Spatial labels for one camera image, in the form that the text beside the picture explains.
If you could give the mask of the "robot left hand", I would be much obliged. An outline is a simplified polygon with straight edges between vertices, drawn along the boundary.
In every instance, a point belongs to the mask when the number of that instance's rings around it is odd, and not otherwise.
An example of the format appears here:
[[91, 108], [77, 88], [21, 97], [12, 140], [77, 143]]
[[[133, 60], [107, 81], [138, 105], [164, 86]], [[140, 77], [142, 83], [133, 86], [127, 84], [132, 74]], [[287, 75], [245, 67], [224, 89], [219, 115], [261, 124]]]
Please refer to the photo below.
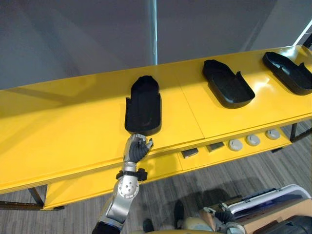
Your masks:
[[135, 172], [137, 163], [140, 162], [151, 150], [154, 142], [141, 134], [131, 135], [127, 142], [123, 153], [123, 171]]

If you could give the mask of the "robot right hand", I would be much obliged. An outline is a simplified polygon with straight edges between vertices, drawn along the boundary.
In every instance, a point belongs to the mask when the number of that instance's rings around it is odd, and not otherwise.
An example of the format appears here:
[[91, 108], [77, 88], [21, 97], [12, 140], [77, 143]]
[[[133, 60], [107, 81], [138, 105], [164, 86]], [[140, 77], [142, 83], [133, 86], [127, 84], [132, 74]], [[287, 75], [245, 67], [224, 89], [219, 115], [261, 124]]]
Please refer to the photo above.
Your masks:
[[210, 228], [223, 234], [244, 234], [245, 230], [236, 223], [234, 215], [230, 211], [216, 211], [209, 207], [203, 208], [202, 218]]

